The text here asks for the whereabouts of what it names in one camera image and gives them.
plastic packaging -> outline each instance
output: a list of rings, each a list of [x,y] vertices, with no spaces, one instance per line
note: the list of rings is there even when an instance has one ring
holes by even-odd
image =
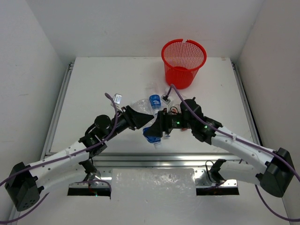
[[[156,83],[149,83],[146,87],[147,96],[149,96],[149,101],[154,113],[157,115],[161,108],[160,97],[158,95],[158,87]]]
[[[153,114],[153,110],[151,108],[151,105],[150,105],[150,101],[148,99],[141,99],[141,100],[138,100],[136,102],[133,102],[131,104],[131,108],[139,113],[145,113],[145,114]],[[152,124],[155,122],[156,120],[156,116],[154,117],[153,120],[151,120],[149,123],[147,123],[144,127],[143,127],[143,134],[144,132],[149,129],[149,127],[152,126]],[[149,137],[149,136],[144,136],[146,138],[146,140],[153,144],[155,149],[159,149],[160,147],[162,147],[162,144],[161,144],[161,138],[157,138],[157,137]]]

red plastic basket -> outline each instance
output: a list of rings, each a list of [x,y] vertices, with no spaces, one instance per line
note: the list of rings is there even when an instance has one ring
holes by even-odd
[[[187,88],[195,78],[199,68],[206,62],[206,51],[197,42],[176,39],[168,42],[161,51],[165,63],[165,80],[177,89]]]

